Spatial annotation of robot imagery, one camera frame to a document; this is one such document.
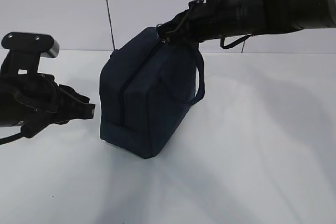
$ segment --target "navy blue bag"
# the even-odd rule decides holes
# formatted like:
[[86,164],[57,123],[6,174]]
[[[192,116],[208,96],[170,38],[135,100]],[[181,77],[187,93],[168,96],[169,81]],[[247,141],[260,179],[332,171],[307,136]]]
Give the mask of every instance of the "navy blue bag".
[[155,157],[204,93],[197,46],[164,43],[149,27],[115,50],[101,72],[100,138],[141,158]]

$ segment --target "zipper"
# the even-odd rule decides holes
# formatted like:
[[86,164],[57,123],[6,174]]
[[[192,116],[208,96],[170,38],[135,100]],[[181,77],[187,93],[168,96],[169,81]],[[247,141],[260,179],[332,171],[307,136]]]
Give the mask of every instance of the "zipper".
[[125,126],[125,101],[124,94],[126,89],[132,83],[132,81],[136,78],[136,76],[140,73],[140,71],[147,65],[147,63],[153,58],[155,53],[164,45],[163,41],[158,41],[154,47],[151,49],[146,58],[141,62],[141,64],[137,67],[135,72],[131,75],[131,77],[124,83],[119,92],[119,104],[120,104],[120,125]]

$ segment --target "white tabletop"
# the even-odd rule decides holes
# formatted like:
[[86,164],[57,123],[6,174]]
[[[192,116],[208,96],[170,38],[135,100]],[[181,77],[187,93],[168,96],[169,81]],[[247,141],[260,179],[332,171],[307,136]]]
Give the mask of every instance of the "white tabletop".
[[336,223],[335,55],[204,55],[206,98],[149,160],[99,139],[108,56],[42,59],[96,116],[0,146],[0,223]]

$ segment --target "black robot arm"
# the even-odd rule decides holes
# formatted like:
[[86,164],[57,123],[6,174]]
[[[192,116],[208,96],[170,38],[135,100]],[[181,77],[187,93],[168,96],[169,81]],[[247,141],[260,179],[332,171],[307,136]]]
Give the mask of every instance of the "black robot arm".
[[[173,20],[158,26],[170,43],[221,39],[236,46],[251,36],[335,28],[336,0],[197,0]],[[245,35],[229,46],[227,37]]]
[[51,124],[93,118],[95,105],[89,98],[58,85],[52,75],[38,73],[40,57],[58,56],[59,45],[51,36],[9,33],[2,46],[9,53],[0,70],[0,127],[20,126],[21,131],[0,145],[32,138]]

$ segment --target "black cable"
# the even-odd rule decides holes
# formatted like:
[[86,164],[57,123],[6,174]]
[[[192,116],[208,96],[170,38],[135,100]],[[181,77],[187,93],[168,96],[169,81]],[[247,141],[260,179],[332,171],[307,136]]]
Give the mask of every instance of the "black cable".
[[113,26],[112,26],[112,19],[111,19],[111,13],[110,13],[109,0],[106,0],[106,6],[107,6],[108,15],[109,15],[109,22],[110,22],[110,29],[111,29],[113,50],[115,50],[114,35],[113,35]]
[[16,140],[19,140],[20,138],[24,137],[23,134],[20,132],[20,133],[17,133],[13,136],[9,136],[9,137],[5,137],[5,138],[2,138],[0,139],[0,145],[3,145],[3,144],[8,144],[8,143],[11,143],[11,142],[14,142]]

